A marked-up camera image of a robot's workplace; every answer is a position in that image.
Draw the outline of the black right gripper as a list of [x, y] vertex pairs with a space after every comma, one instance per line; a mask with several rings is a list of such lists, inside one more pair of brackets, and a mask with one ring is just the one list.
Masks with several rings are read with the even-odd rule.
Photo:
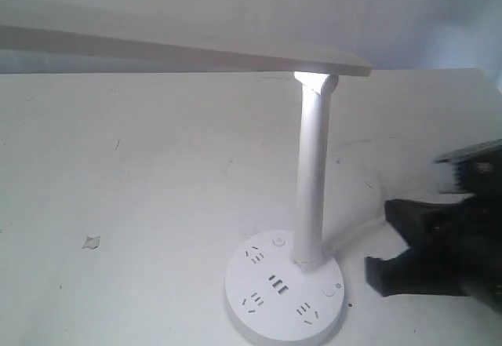
[[501, 311], [501, 140], [474, 144], [434, 159], [440, 192], [467, 194], [454, 203], [387, 200], [386, 221], [410, 247], [444, 243], [458, 263], [403, 253], [366, 257], [366, 282], [381, 295], [466, 297]]

